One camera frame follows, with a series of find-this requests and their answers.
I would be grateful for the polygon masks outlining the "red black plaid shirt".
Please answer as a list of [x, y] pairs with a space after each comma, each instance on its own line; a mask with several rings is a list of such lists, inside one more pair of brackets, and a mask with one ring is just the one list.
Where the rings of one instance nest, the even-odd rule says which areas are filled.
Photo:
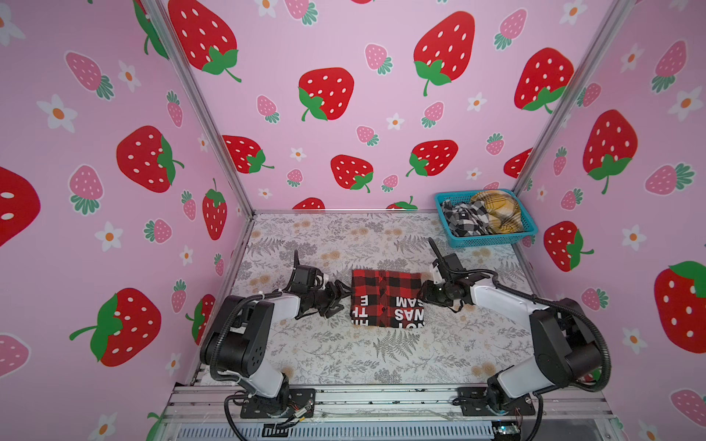
[[419, 273], [355, 269], [351, 288], [353, 325], [394, 329], [425, 326]]

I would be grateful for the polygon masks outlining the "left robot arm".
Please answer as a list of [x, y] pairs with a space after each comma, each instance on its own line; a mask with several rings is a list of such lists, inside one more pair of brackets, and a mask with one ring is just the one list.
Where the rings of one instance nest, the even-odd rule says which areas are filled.
[[213, 380], [234, 382], [250, 402], [283, 413], [290, 404], [289, 379], [265, 360], [270, 328], [310, 315], [328, 319], [343, 310], [340, 301], [351, 295], [342, 281], [329, 281], [321, 270], [296, 264], [285, 288], [224, 300], [200, 344], [200, 362]]

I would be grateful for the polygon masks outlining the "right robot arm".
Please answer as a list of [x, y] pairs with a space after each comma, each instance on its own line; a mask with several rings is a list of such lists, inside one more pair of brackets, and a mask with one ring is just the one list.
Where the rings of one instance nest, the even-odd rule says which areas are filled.
[[496, 312], [531, 334], [533, 355], [487, 380], [480, 400], [491, 412], [509, 413], [531, 395], [575, 387], [599, 392], [610, 381], [610, 350], [599, 328], [570, 299], [549, 301], [501, 283], [490, 269], [466, 269], [457, 255], [438, 255], [432, 281], [422, 285], [427, 305], [474, 305]]

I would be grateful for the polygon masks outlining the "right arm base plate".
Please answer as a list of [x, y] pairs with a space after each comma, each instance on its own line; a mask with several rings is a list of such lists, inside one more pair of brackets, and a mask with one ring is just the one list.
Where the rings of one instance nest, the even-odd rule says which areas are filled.
[[531, 396], [507, 398], [501, 392], [487, 387], [461, 387], [452, 405], [461, 408], [464, 416], [534, 416], [536, 410]]

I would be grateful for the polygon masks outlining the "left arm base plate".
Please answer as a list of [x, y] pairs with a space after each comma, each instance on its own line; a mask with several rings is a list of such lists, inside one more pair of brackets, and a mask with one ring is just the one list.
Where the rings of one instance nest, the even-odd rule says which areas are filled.
[[314, 415], [316, 389], [284, 388], [275, 398], [254, 395], [241, 406], [242, 419], [310, 418]]

